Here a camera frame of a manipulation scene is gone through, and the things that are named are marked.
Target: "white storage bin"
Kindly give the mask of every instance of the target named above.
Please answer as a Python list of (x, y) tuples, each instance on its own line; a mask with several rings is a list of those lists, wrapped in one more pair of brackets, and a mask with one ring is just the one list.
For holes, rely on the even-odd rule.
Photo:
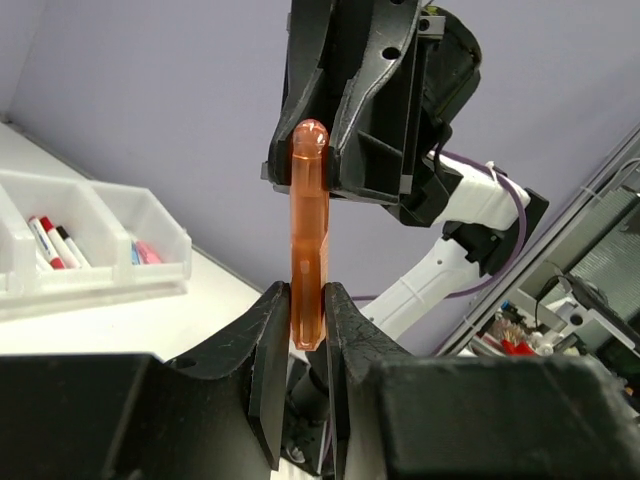
[(175, 282), (191, 277), (191, 237), (151, 191), (103, 182), (89, 182), (118, 222), (137, 240), (149, 244), (161, 264), (126, 266), (125, 281), (134, 284)]
[[(20, 250), (20, 256), (12, 260), (9, 293), (47, 295), (98, 290), (113, 284), (125, 232), (86, 182), (1, 171), (0, 188), (5, 203), (8, 200), (18, 212), (19, 220), (11, 220), (14, 242), (29, 240), (29, 253)], [(64, 226), (93, 268), (37, 271), (36, 239), (27, 225), (32, 216), (47, 216), (54, 225)], [(16, 289), (12, 288), (14, 278), (19, 285)]]
[[(39, 271), (32, 216), (63, 226), (91, 268)], [(129, 232), (163, 263), (133, 265)], [(149, 190), (0, 170), (0, 301), (190, 276), (191, 239)]]

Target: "orange plastic stick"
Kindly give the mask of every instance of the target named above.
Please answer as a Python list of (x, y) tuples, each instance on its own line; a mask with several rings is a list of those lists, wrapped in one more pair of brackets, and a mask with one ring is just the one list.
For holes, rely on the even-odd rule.
[(327, 282), (329, 192), (324, 187), (329, 134), (316, 120), (293, 131), (291, 158), (291, 336), (313, 351), (326, 335), (322, 289)]

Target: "purple cable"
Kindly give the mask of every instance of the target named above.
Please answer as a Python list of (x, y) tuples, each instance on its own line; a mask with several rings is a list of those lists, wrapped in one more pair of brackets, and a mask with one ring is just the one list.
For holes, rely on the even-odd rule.
[[(489, 167), (482, 165), (478, 162), (475, 162), (470, 158), (463, 157), (462, 155), (458, 155), (457, 153), (446, 152), (444, 150), (442, 151), (442, 154), (446, 155), (452, 160), (455, 160), (456, 162), (462, 163), (463, 165), (467, 165), (469, 167), (475, 168), (476, 170), (490, 177), (492, 176), (491, 169)], [(513, 262), (515, 262), (516, 258), (518, 258), (518, 255), (520, 255), (520, 252), (522, 252), (522, 248), (524, 247), (525, 237), (527, 236), (527, 214), (524, 211), (524, 205), (522, 204), (520, 197), (516, 193), (516, 190), (513, 188), (513, 185), (511, 185), (511, 183), (507, 181), (507, 179), (503, 175), (496, 172), (496, 178), (498, 179), (500, 186), (504, 188), (509, 194), (509, 196), (512, 198), (513, 203), (515, 203), (516, 205), (516, 210), (518, 211), (518, 238), (516, 239), (516, 244), (513, 247), (513, 250), (511, 251), (511, 255), (509, 255), (509, 258), (507, 259), (505, 264), (502, 266), (502, 268), (500, 268), (496, 272), (495, 275), (493, 275), (491, 278), (488, 278), (481, 284), (476, 285), (475, 287), (471, 287), (471, 288), (468, 288), (467, 290), (462, 290), (460, 292), (452, 293), (447, 298), (464, 297), (466, 295), (479, 292), (480, 290), (483, 290), (484, 288), (488, 287), (493, 282), (495, 282), (498, 278), (500, 278), (511, 267), (511, 265), (513, 265)], [(360, 296), (351, 297), (351, 298), (354, 302), (367, 302), (367, 301), (375, 300), (376, 298), (378, 298), (378, 295), (360, 295)]]
[(331, 428), (331, 417), (327, 420), (327, 427), (325, 428), (325, 442), (324, 442), (324, 452), (322, 452), (322, 463), (327, 459), (327, 455), (329, 455), (329, 451), (331, 450), (331, 440), (333, 437), (333, 428)]

